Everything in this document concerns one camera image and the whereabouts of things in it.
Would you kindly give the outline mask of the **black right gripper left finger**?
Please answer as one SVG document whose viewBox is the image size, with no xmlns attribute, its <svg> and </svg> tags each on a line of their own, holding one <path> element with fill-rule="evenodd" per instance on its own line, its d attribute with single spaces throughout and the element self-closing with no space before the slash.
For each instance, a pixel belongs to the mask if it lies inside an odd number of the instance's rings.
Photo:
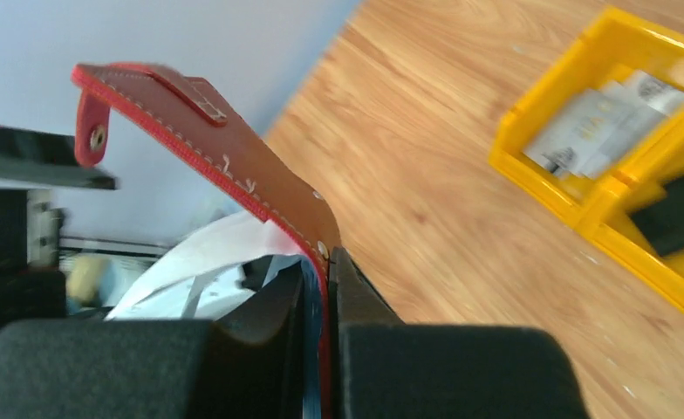
<svg viewBox="0 0 684 419">
<path fill-rule="evenodd" d="M 31 319 L 0 331 L 0 418 L 298 418 L 304 279 L 218 321 Z"/>
</svg>

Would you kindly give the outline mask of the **red leather card holder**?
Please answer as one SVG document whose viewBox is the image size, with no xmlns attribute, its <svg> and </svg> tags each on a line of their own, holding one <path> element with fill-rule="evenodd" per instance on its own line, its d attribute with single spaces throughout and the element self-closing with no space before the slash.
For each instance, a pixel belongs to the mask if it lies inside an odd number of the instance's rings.
<svg viewBox="0 0 684 419">
<path fill-rule="evenodd" d="M 304 352 L 304 411 L 332 418 L 329 268 L 341 244 L 330 206 L 295 175 L 206 80 L 154 63 L 78 64 L 81 91 L 75 134 L 79 164 L 106 152 L 109 116 L 116 111 L 261 221 L 287 233 L 313 267 L 311 329 Z"/>
</svg>

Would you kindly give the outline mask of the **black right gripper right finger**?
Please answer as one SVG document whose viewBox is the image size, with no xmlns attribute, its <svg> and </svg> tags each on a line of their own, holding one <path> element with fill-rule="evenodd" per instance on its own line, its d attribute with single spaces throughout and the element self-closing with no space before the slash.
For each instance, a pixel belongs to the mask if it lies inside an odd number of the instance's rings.
<svg viewBox="0 0 684 419">
<path fill-rule="evenodd" d="M 571 361 L 528 326 L 408 324 L 342 248 L 331 254 L 338 418 L 586 418 Z"/>
</svg>

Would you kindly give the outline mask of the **white cards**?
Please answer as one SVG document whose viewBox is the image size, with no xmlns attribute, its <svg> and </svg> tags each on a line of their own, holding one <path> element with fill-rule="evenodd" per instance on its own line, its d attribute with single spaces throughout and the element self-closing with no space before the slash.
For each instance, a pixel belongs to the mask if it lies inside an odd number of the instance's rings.
<svg viewBox="0 0 684 419">
<path fill-rule="evenodd" d="M 220 319 L 255 294 L 241 286 L 243 266 L 264 257 L 271 261 L 261 285 L 302 259 L 276 223 L 248 212 L 220 218 L 150 266 L 106 319 Z"/>
</svg>

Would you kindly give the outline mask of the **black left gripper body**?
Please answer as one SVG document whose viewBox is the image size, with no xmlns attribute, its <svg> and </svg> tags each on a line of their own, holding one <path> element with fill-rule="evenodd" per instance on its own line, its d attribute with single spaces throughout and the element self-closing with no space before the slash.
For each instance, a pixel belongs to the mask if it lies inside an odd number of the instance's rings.
<svg viewBox="0 0 684 419">
<path fill-rule="evenodd" d="M 0 180 L 32 189 L 0 188 L 0 330 L 21 319 L 67 314 L 59 269 L 66 214 L 51 204 L 54 187 L 114 190 L 116 179 L 80 166 L 70 135 L 0 126 Z"/>
</svg>

